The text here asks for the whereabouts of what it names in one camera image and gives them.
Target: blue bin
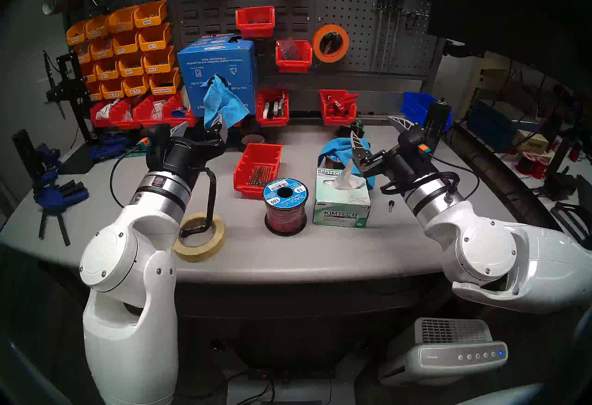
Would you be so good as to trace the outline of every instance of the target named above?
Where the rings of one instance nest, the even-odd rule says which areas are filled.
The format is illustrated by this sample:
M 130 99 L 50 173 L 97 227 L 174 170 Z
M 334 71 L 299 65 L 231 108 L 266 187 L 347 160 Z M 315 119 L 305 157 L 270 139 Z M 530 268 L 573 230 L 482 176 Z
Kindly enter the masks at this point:
M 436 99 L 427 93 L 403 93 L 403 107 L 401 107 L 401 113 L 407 117 L 409 121 L 419 123 L 423 126 L 426 116 L 427 109 L 430 108 L 430 104 Z M 448 116 L 445 130 L 447 131 L 452 126 L 452 111 Z

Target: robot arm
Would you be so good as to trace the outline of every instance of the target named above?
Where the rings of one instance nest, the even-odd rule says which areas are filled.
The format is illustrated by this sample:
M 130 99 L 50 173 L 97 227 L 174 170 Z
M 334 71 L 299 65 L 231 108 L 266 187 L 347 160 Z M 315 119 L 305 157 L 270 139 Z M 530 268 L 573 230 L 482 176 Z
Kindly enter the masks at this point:
M 426 236 L 442 246 L 442 269 L 452 291 L 470 301 L 527 313 L 589 304 L 588 250 L 559 231 L 477 216 L 456 190 L 458 175 L 432 165 L 438 141 L 431 136 L 441 134 L 448 116 L 441 113 L 445 119 L 438 120 L 436 112 L 430 107 L 426 128 L 405 130 L 389 151 L 373 155 L 353 132 L 351 140 L 361 175 L 386 175 L 390 182 L 381 192 L 401 194 Z

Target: orange tape roll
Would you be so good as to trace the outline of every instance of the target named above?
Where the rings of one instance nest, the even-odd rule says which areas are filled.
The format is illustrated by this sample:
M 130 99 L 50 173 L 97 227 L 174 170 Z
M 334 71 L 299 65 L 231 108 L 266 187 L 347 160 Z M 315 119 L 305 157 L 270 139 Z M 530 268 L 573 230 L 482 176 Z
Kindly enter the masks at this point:
M 335 24 L 321 27 L 313 37 L 313 51 L 322 62 L 337 62 L 349 48 L 348 33 Z

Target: white wall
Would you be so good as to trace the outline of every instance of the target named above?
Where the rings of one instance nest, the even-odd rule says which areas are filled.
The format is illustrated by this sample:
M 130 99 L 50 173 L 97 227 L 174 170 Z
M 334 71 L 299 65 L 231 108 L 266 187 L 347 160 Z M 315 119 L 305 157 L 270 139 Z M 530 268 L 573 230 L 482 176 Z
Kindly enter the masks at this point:
M 0 178 L 18 200 L 27 194 L 32 182 L 11 136 L 25 128 L 34 146 L 45 142 L 63 154 L 70 147 L 77 128 L 69 103 L 62 103 L 66 120 L 62 119 L 57 105 L 43 104 L 49 82 L 41 51 L 46 50 L 55 64 L 56 56 L 68 52 L 68 45 L 62 17 L 44 15 L 42 1 L 11 0 L 0 19 L 0 141 L 3 153 Z

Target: screwdriver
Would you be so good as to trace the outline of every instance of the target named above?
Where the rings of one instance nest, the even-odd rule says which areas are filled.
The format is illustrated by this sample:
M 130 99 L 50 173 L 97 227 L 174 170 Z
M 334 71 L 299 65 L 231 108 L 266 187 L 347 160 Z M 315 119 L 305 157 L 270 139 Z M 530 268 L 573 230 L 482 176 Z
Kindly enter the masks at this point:
M 380 39 L 380 28 L 382 26 L 382 11 L 385 8 L 385 0 L 376 0 L 376 8 L 378 9 L 378 28 L 377 28 L 376 34 L 375 34 L 376 41 L 374 42 L 374 51 L 372 53 L 371 70 L 374 70 L 374 64 L 376 63 L 376 52 L 378 51 L 378 41 Z
M 384 57 L 387 53 L 387 42 L 388 42 L 388 30 L 391 27 L 391 15 L 392 15 L 392 10 L 393 9 L 397 9 L 398 6 L 398 0 L 387 0 L 387 8 L 388 8 L 388 23 L 387 23 L 387 35 L 385 37 L 384 40 L 384 50 L 382 51 L 382 61 L 380 63 L 380 71 L 382 72 L 382 69 L 384 68 Z

